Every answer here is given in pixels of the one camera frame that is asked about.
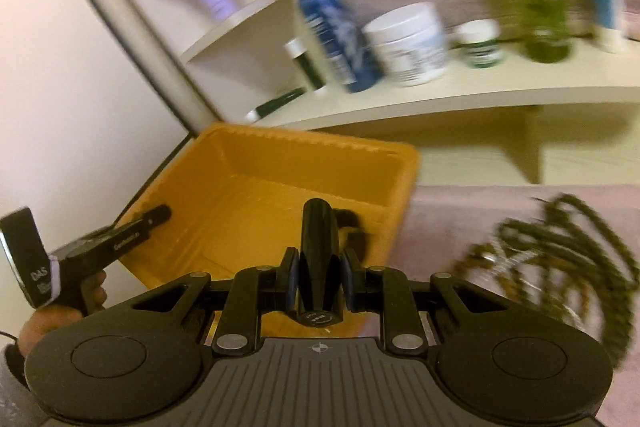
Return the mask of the person's left hand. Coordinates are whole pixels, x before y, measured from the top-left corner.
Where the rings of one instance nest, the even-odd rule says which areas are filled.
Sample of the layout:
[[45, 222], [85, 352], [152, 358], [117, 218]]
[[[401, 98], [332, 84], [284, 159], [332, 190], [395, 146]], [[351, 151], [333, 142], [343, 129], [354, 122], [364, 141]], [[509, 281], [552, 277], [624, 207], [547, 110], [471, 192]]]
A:
[[[103, 288], [105, 280], [106, 273], [102, 270], [85, 279], [80, 285], [82, 297], [85, 299], [89, 314], [100, 312], [104, 309], [104, 303], [107, 299], [107, 293]], [[55, 303], [35, 311], [18, 334], [16, 342], [18, 351], [26, 358], [45, 335], [55, 331], [55, 329], [73, 324], [83, 317], [80, 311], [68, 306], [56, 305]]]

